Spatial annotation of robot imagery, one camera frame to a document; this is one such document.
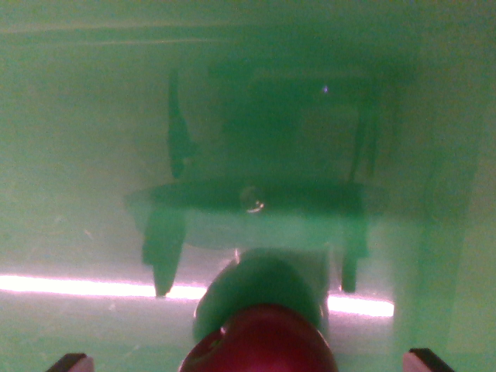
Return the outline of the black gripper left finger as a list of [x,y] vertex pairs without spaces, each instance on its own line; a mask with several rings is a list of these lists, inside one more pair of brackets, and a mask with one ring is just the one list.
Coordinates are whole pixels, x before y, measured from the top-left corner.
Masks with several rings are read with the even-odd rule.
[[95,364],[92,357],[85,353],[66,353],[46,372],[94,372]]

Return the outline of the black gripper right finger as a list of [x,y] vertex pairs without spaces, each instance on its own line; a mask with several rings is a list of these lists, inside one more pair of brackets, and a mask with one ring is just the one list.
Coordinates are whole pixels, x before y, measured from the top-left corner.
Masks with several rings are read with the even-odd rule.
[[454,372],[429,348],[411,348],[402,358],[403,372]]

